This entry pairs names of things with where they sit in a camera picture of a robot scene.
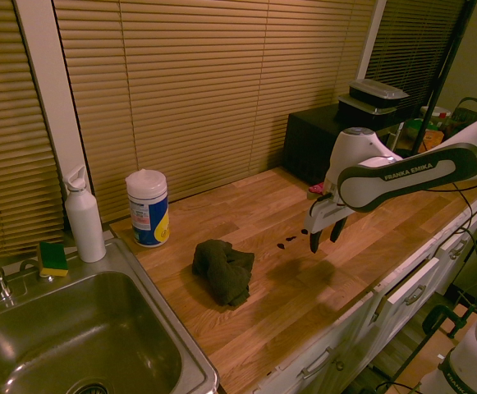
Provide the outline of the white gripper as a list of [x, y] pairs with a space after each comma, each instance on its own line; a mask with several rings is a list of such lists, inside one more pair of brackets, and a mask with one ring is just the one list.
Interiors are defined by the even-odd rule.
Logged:
[[335, 243], [349, 215], [351, 209], [335, 194], [327, 193], [316, 199], [305, 217], [305, 229], [310, 233], [310, 251], [318, 251], [322, 230], [334, 223], [329, 240]]

